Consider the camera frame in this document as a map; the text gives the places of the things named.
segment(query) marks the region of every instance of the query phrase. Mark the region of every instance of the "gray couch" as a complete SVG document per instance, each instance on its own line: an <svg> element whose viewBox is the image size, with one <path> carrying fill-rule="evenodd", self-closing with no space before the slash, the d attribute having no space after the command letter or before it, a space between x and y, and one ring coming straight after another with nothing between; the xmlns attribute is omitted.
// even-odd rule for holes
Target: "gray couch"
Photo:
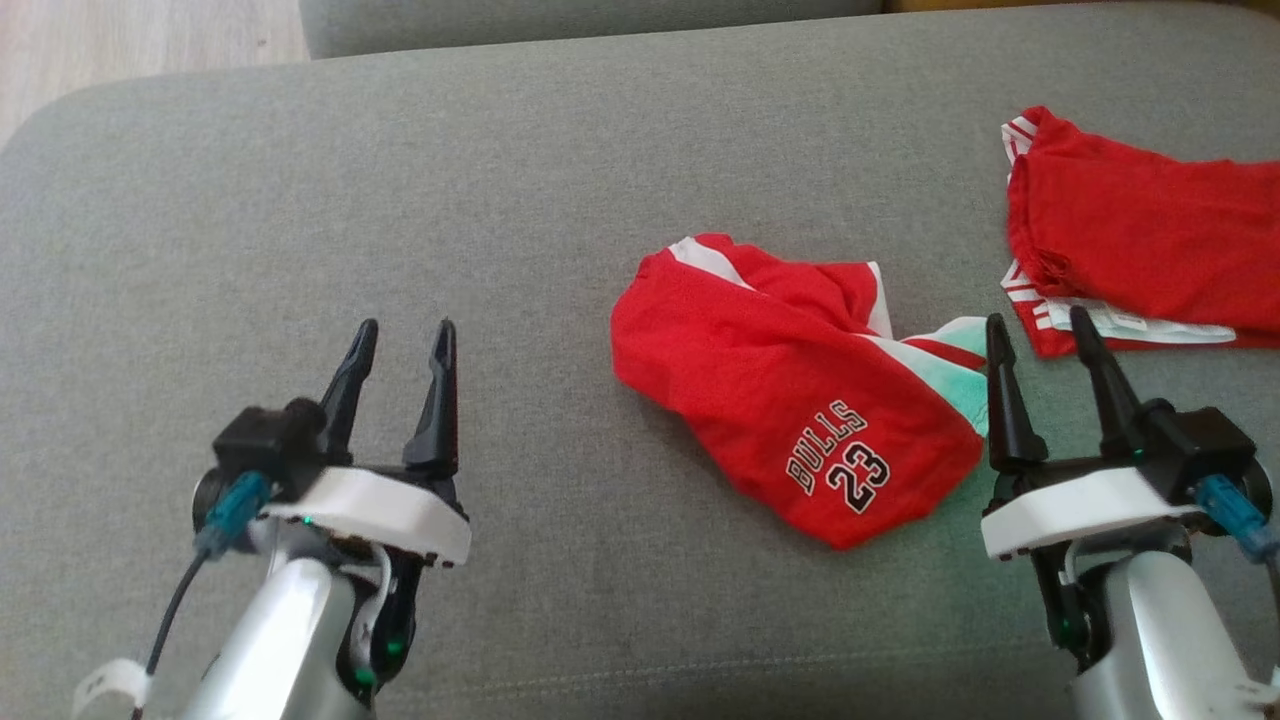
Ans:
<svg viewBox="0 0 1280 720"><path fill-rule="evenodd" d="M1043 102L1183 159L1274 159L1276 77L1274 20L1142 3L425 50L55 102L0 155L0 716L64 716L99 662L141 656L209 442L246 405L319 393L365 316L383 347L353 447L398 457L448 314L475 546L424 579L385 717L1069 717L1032 569L982 550L989 470L831 552L616 382L609 309L641 256L719 231L878 260L902 334L1007 311L1002 122ZM1274 352L1121 361L1280 466ZM1079 365L1021 373L1052 448L1088 452ZM1197 552L1266 667L1263 574L1228 542ZM261 571L196 580L156 716Z"/></svg>

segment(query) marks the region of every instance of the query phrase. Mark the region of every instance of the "black cable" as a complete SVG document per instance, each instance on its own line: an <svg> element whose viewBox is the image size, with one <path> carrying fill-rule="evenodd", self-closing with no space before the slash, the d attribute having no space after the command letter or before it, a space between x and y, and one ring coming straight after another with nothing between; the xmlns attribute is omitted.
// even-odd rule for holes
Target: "black cable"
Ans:
<svg viewBox="0 0 1280 720"><path fill-rule="evenodd" d="M173 626L173 619L178 615L178 606L182 605L182 598L187 594L187 588L196 579L196 573L200 571L200 568L209 560L209 555L210 550L207 547L196 551L196 557L187 566L187 573L178 583L178 589L173 591L173 597L169 598L169 607L164 611L164 618L160 620L160 632L156 633L156 642L151 646L151 657L147 659L147 678L155 676L156 666L160 665L160 653L164 651L164 643L169 639L169 628ZM142 720L142 708L134 707L133 715L129 719Z"/></svg>

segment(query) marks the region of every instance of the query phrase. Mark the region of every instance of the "wooden floor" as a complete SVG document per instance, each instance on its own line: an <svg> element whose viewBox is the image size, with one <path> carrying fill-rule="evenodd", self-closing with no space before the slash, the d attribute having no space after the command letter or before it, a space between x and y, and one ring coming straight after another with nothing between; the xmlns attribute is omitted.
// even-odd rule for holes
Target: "wooden floor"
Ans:
<svg viewBox="0 0 1280 720"><path fill-rule="evenodd" d="M305 60L297 0L0 0L0 146L90 85Z"/></svg>

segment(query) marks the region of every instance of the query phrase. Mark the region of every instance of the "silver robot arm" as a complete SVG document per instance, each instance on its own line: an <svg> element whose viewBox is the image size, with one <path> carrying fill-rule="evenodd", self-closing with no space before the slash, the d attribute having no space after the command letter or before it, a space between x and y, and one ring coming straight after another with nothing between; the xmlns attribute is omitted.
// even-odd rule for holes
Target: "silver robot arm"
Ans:
<svg viewBox="0 0 1280 720"><path fill-rule="evenodd" d="M1249 678L1190 566L1192 533L1230 530L1275 577L1271 482L1253 442L1213 407L1139 405L1088 313L1073 309L1071 320L1103 439L1097 457L1051 461L1004 320L988 319L1000 475L982 520L987 553L1030 557L1050 639L1076 659L1070 694L1082 720L1280 716L1280 689ZM1222 512L1231 503L1244 507L1239 516Z"/></svg>
<svg viewBox="0 0 1280 720"><path fill-rule="evenodd" d="M462 565L471 546L453 484L454 327L440 324L430 355L431 388L403 465L396 468L353 466L347 447L376 341L378 324L366 320L320 404L294 400L283 411L248 407L219 434L218 466L197 484L192 501L197 560L170 603L151 661L146 667L123 660L104 665L77 689L73 714L95 693L116 689L134 697L134 720L142 716L189 577L230 547L269 557L268 577L183 717L375 716L375 696L399 673L417 635L422 570ZM256 502L246 503L246 497Z"/></svg>

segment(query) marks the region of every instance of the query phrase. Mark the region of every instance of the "couch backrest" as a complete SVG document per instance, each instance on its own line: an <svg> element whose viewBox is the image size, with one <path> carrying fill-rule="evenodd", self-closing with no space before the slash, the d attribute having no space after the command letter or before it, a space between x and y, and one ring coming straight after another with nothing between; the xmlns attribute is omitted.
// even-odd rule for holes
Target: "couch backrest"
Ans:
<svg viewBox="0 0 1280 720"><path fill-rule="evenodd" d="M877 13L881 0L298 0L312 58Z"/></svg>

